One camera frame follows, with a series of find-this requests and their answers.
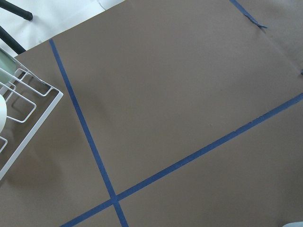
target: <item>black metal tube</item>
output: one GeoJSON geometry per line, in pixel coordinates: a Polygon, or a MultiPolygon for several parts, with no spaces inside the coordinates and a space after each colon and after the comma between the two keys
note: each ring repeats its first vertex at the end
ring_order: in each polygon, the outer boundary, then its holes
{"type": "Polygon", "coordinates": [[[21,9],[18,6],[9,3],[8,1],[0,0],[0,7],[24,18],[25,20],[33,19],[33,14],[31,12],[25,11],[24,9],[21,9]]]}
{"type": "Polygon", "coordinates": [[[0,26],[0,39],[2,39],[14,52],[21,54],[26,50],[11,37],[1,26],[0,26]]]}

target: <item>blue tape line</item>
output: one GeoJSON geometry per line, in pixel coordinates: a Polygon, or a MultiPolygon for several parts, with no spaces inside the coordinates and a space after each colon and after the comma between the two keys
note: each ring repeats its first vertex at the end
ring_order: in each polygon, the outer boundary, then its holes
{"type": "Polygon", "coordinates": [[[300,102],[303,100],[303,93],[299,94],[298,96],[296,96],[295,98],[292,98],[291,100],[283,103],[282,105],[278,106],[277,108],[267,112],[266,114],[256,118],[255,120],[245,124],[244,126],[240,127],[239,129],[237,129],[236,131],[233,131],[223,137],[221,137],[220,139],[218,139],[217,141],[207,145],[206,147],[196,151],[195,153],[187,156],[186,158],[176,162],[175,164],[172,164],[171,166],[163,169],[162,171],[156,173],[155,175],[147,178],[146,180],[141,181],[140,183],[136,184],[135,186],[127,189],[126,191],[118,194],[118,200],[122,200],[124,198],[126,198],[127,196],[130,196],[131,194],[139,191],[140,189],[146,187],[147,185],[150,185],[151,183],[159,180],[160,178],[170,174],[171,172],[179,169],[180,167],[186,165],[187,163],[195,160],[196,158],[206,154],[207,152],[215,149],[216,147],[226,143],[227,141],[239,136],[240,134],[246,132],[247,130],[251,129],[252,127],[255,127],[256,125],[264,122],[265,120],[275,116],[276,114],[280,113],[281,111],[293,106],[294,104],[300,102]]]}
{"type": "Polygon", "coordinates": [[[84,214],[81,214],[80,216],[74,218],[73,220],[70,220],[69,222],[65,223],[64,225],[61,225],[60,227],[72,227],[76,224],[79,224],[80,222],[90,218],[91,216],[99,213],[100,211],[105,210],[106,208],[113,205],[111,200],[107,200],[106,202],[90,209],[89,211],[85,212],[84,214]]]}
{"type": "Polygon", "coordinates": [[[234,4],[235,7],[237,7],[237,9],[240,10],[240,12],[243,13],[243,15],[246,16],[252,23],[254,23],[255,25],[257,25],[257,26],[260,27],[260,28],[267,28],[266,26],[259,24],[259,22],[256,21],[256,19],[253,18],[252,15],[249,14],[249,13],[245,10],[245,8],[243,8],[243,6],[240,5],[236,0],[229,0],[229,1],[230,1],[232,4],[234,4]]]}
{"type": "Polygon", "coordinates": [[[96,161],[96,163],[97,163],[97,166],[98,166],[98,168],[99,168],[99,171],[100,171],[100,173],[101,173],[101,175],[102,175],[102,178],[103,178],[103,180],[104,180],[104,183],[105,183],[105,186],[106,186],[106,188],[107,188],[108,194],[109,194],[109,196],[110,196],[110,198],[111,198],[111,201],[113,202],[113,205],[114,205],[114,207],[115,207],[115,210],[116,210],[116,213],[117,213],[118,218],[119,218],[119,220],[120,220],[120,223],[121,223],[121,225],[122,225],[123,227],[128,227],[126,218],[125,218],[124,213],[123,213],[123,211],[122,211],[122,209],[121,209],[121,206],[120,206],[120,204],[119,204],[119,202],[118,202],[118,200],[117,200],[116,193],[115,193],[114,188],[113,188],[113,186],[112,186],[112,184],[111,184],[111,181],[110,181],[110,179],[109,179],[109,177],[108,177],[108,174],[107,174],[107,172],[106,172],[106,169],[105,169],[105,167],[104,167],[104,164],[103,164],[103,162],[102,162],[102,159],[101,159],[101,157],[100,157],[100,155],[99,155],[99,152],[98,152],[98,150],[97,150],[96,144],[95,144],[95,142],[94,142],[94,140],[93,140],[93,137],[92,137],[92,135],[91,135],[91,133],[90,133],[90,131],[89,131],[89,127],[88,127],[88,125],[86,124],[86,121],[85,121],[85,118],[84,118],[84,116],[83,116],[82,110],[81,110],[81,108],[80,108],[80,106],[79,106],[79,103],[78,103],[78,101],[77,101],[77,98],[76,98],[76,96],[75,96],[75,93],[74,93],[74,91],[73,91],[73,89],[72,89],[71,83],[70,83],[70,81],[69,81],[69,79],[68,79],[67,73],[66,73],[65,68],[64,68],[64,66],[63,66],[63,63],[62,63],[62,61],[61,61],[61,59],[60,59],[60,56],[59,56],[59,53],[58,53],[57,48],[56,48],[56,46],[55,46],[55,43],[53,42],[52,39],[49,40],[49,43],[50,43],[50,45],[51,45],[53,54],[54,54],[55,59],[56,59],[56,61],[57,61],[58,67],[59,67],[59,69],[60,69],[60,72],[61,72],[61,74],[62,74],[63,80],[64,80],[65,85],[66,85],[66,88],[67,88],[67,90],[68,90],[68,93],[69,93],[69,95],[70,95],[70,97],[71,97],[72,104],[74,105],[74,108],[75,108],[76,113],[77,113],[77,115],[78,115],[79,121],[80,121],[80,123],[81,123],[81,126],[82,126],[82,128],[83,128],[83,131],[84,131],[85,136],[86,136],[86,138],[87,138],[87,141],[88,141],[88,143],[89,143],[90,149],[91,149],[91,151],[92,151],[92,153],[93,153],[93,156],[94,156],[94,158],[95,158],[95,161],[96,161]]]}

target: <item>dark object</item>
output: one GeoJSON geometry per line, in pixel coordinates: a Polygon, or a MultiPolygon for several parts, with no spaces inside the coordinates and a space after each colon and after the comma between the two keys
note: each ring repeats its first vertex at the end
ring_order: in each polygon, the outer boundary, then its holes
{"type": "Polygon", "coordinates": [[[25,52],[25,49],[11,37],[1,26],[0,26],[0,39],[2,39],[14,52],[21,54],[25,52]]]}
{"type": "Polygon", "coordinates": [[[24,18],[25,20],[33,19],[33,14],[31,12],[25,11],[24,9],[21,9],[18,6],[9,3],[8,1],[0,0],[0,7],[24,18]]]}

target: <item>white floor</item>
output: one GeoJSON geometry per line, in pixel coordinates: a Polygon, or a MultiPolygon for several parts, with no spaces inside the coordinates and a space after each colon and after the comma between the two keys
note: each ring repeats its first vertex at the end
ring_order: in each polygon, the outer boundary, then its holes
{"type": "MultiPolygon", "coordinates": [[[[34,18],[32,21],[27,21],[0,8],[0,26],[28,50],[122,1],[9,0],[10,3],[30,11],[34,18]]],[[[2,40],[0,46],[12,56],[17,56],[2,40]]]]}

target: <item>white wire rack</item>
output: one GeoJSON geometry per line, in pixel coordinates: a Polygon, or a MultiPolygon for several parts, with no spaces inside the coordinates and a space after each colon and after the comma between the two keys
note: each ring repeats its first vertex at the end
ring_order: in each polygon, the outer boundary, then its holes
{"type": "MultiPolygon", "coordinates": [[[[32,114],[34,114],[37,105],[32,100],[26,98],[22,94],[17,92],[17,87],[14,83],[17,82],[18,85],[24,86],[26,89],[38,94],[40,97],[46,97],[49,95],[49,93],[52,90],[57,91],[57,95],[54,97],[54,99],[51,101],[51,103],[47,106],[45,111],[42,113],[40,118],[35,122],[34,126],[30,129],[30,131],[25,135],[24,139],[21,141],[21,143],[18,145],[16,150],[13,151],[10,158],[6,161],[2,169],[0,170],[0,180],[3,178],[3,176],[6,174],[6,172],[9,170],[9,168],[12,166],[14,161],[17,159],[17,157],[20,155],[24,147],[28,144],[28,142],[32,139],[33,135],[37,132],[39,127],[42,125],[42,123],[45,121],[45,119],[48,117],[48,115],[51,113],[51,111],[54,109],[54,107],[58,104],[60,99],[63,96],[63,93],[56,89],[55,87],[51,86],[50,84],[44,82],[40,78],[38,78],[34,73],[32,73],[30,70],[28,70],[24,65],[22,65],[20,62],[18,62],[15,58],[11,57],[8,53],[6,53],[2,48],[0,48],[0,51],[6,55],[11,61],[13,61],[16,65],[16,71],[14,75],[11,75],[10,73],[6,72],[4,69],[0,68],[0,73],[3,75],[6,75],[10,80],[7,83],[0,82],[0,95],[8,94],[7,98],[5,99],[5,102],[7,103],[12,95],[17,95],[19,98],[23,99],[24,101],[28,102],[32,108],[29,111],[29,113],[24,117],[24,119],[17,119],[16,117],[7,116],[7,120],[15,121],[19,124],[24,124],[32,114]],[[45,93],[41,93],[38,90],[34,89],[32,86],[28,85],[24,82],[24,79],[26,77],[31,77],[31,79],[34,79],[38,81],[39,83],[42,83],[46,87],[48,87],[48,90],[45,93]]],[[[0,140],[4,141],[4,144],[0,148],[0,155],[1,152],[5,151],[5,147],[7,146],[10,141],[8,141],[6,138],[0,136],[0,140]]]]}

